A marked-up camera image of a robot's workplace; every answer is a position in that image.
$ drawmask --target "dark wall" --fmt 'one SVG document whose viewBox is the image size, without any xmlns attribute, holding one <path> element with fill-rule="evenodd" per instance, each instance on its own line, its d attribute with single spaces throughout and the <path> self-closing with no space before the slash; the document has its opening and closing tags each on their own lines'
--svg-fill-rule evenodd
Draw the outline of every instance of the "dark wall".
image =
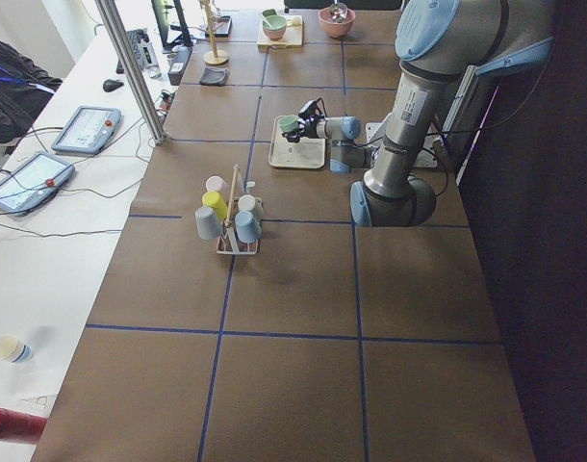
<svg viewBox="0 0 587 462">
<path fill-rule="evenodd" d="M 539 462 L 587 461 L 587 1 L 533 97 L 482 132 L 461 194 Z M 499 84 L 491 123 L 539 69 Z"/>
</svg>

